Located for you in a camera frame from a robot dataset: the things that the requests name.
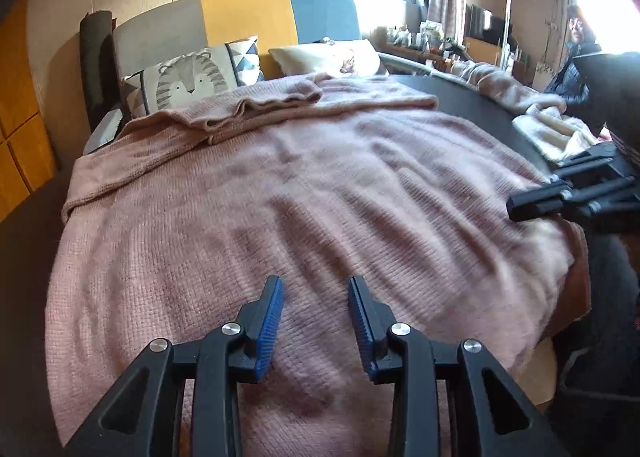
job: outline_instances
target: dark jacket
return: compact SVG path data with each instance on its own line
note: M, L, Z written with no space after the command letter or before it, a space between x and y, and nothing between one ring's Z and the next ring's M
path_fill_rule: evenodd
M600 50L600 46L593 42L571 44L566 63L545 89L545 93L561 96L566 101L566 115L580 118L596 136L600 133L606 116L602 108L594 105L589 88L574 65L574 57Z

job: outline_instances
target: metal screw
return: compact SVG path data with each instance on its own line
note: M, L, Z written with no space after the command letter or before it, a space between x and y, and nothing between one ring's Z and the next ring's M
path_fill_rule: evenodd
M152 352L162 352L169 346L169 342L164 338L156 338L149 344Z
M237 323L234 323L234 322L225 323L225 325L222 326L223 334L227 334L229 336L233 336L234 334L238 334L241 330L242 330L242 327L239 326Z
M411 327L406 323L394 323L391 326L391 332L396 336L407 336L411 332Z
M462 344L465 351L477 353L482 350L482 344L478 340L468 339Z

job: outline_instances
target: blue headboard panel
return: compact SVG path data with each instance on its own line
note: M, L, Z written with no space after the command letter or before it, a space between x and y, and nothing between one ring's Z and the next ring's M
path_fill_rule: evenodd
M291 0L291 7L299 44L311 44L326 36L332 40L362 38L353 0Z

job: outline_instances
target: sunlight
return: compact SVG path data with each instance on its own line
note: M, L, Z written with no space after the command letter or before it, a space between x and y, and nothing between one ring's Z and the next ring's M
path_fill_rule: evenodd
M632 0L578 0L604 52L640 51L640 12Z

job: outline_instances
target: pink knit blanket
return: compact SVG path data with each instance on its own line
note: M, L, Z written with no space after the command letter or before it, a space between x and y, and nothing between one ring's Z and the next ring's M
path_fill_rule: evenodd
M266 379L240 391L247 455L385 452L392 388L360 366L351 275L517 373L563 287L588 285L582 232L510 222L508 195L542 176L436 105L388 79L285 78L135 120L80 158L46 311L62 441L150 340L203 337L271 274L286 304Z

